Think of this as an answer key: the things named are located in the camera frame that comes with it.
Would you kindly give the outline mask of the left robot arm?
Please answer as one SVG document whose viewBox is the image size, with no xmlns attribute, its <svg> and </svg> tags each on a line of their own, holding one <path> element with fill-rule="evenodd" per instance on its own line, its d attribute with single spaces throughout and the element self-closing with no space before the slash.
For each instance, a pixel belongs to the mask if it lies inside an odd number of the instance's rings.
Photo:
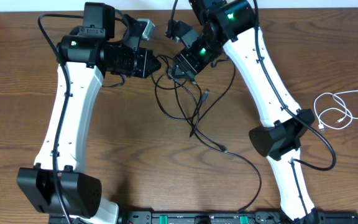
<svg viewBox="0 0 358 224">
<path fill-rule="evenodd" d="M 58 86 L 44 143 L 31 168 L 18 171 L 17 184 L 51 223 L 125 223 L 118 205 L 102 195 L 101 181 L 86 174 L 86 141 L 94 102 L 107 73 L 147 78 L 161 64 L 140 42 L 155 29 L 104 3 L 87 2 L 82 25 L 52 50 Z"/>
</svg>

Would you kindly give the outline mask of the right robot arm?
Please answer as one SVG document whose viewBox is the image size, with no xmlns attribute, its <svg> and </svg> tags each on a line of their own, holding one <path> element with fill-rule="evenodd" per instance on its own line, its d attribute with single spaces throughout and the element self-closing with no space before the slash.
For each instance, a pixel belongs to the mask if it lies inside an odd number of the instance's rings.
<svg viewBox="0 0 358 224">
<path fill-rule="evenodd" d="M 232 60 L 259 113 L 261 125 L 249 131 L 249 138 L 273 170 L 283 214 L 291 223 L 318 223 L 300 158 L 300 138 L 314 115 L 301 109 L 283 84 L 265 48 L 257 8 L 248 1 L 190 1 L 190 5 L 203 31 L 198 34 L 180 21 L 169 21 L 167 37 L 185 46 L 173 59 L 173 77 L 193 82 L 222 53 Z"/>
</svg>

